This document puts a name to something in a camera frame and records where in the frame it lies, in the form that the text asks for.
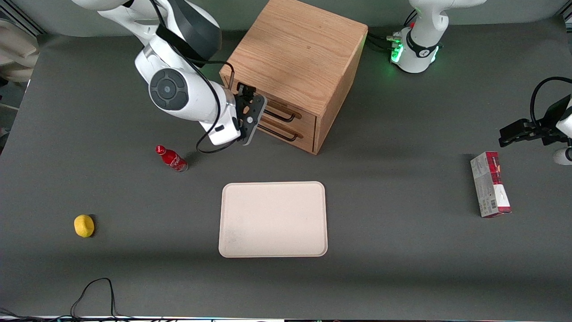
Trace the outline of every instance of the beige tray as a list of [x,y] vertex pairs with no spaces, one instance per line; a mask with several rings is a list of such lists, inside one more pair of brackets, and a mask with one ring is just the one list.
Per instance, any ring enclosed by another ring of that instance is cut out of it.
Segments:
[[224,257],[319,257],[328,250],[320,182],[230,183],[223,189]]

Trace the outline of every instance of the red box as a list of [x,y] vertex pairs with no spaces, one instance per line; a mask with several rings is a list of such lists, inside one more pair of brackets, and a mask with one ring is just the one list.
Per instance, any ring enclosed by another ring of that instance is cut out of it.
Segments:
[[485,152],[471,161],[479,198],[480,215],[494,218],[511,213],[509,199],[501,180],[501,164],[498,152]]

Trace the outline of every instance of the black metal handle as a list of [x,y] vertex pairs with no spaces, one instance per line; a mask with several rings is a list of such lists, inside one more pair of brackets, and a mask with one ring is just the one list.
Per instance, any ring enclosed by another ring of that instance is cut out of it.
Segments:
[[272,116],[272,117],[275,117],[275,118],[281,120],[282,122],[286,122],[286,123],[290,123],[290,122],[294,121],[294,117],[296,117],[296,114],[292,113],[292,115],[290,116],[290,118],[287,119],[286,117],[282,117],[282,116],[280,116],[280,115],[278,115],[278,114],[276,114],[276,113],[272,113],[271,111],[269,111],[269,110],[267,110],[267,109],[264,110],[264,113],[266,113],[266,114],[268,114],[268,115],[270,115],[270,116]]
[[274,130],[271,130],[271,129],[265,127],[265,126],[262,125],[262,124],[258,124],[258,127],[261,128],[261,129],[263,129],[263,130],[265,130],[265,131],[268,131],[268,132],[270,132],[270,133],[276,135],[277,137],[279,137],[279,138],[281,138],[281,139],[284,139],[284,140],[286,140],[286,141],[288,141],[288,142],[294,142],[294,141],[298,138],[298,134],[296,134],[296,133],[294,134],[294,137],[289,138],[289,137],[284,136],[284,135],[282,135],[282,134],[280,134],[280,133],[278,133],[278,132],[276,132],[276,131],[274,131]]

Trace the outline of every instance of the wooden drawer cabinet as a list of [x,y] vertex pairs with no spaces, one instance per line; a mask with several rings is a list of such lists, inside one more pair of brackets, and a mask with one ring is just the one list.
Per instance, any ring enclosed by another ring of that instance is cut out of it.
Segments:
[[[259,130],[317,154],[353,84],[367,26],[297,0],[270,0],[228,62],[268,98]],[[231,70],[220,76],[228,85]]]

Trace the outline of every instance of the coca-cola bottle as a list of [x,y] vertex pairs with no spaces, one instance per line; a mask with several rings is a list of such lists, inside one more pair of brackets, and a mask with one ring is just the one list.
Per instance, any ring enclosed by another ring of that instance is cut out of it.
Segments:
[[157,146],[155,151],[163,158],[163,162],[173,170],[183,173],[189,168],[185,159],[181,158],[175,151],[167,150],[164,146]]

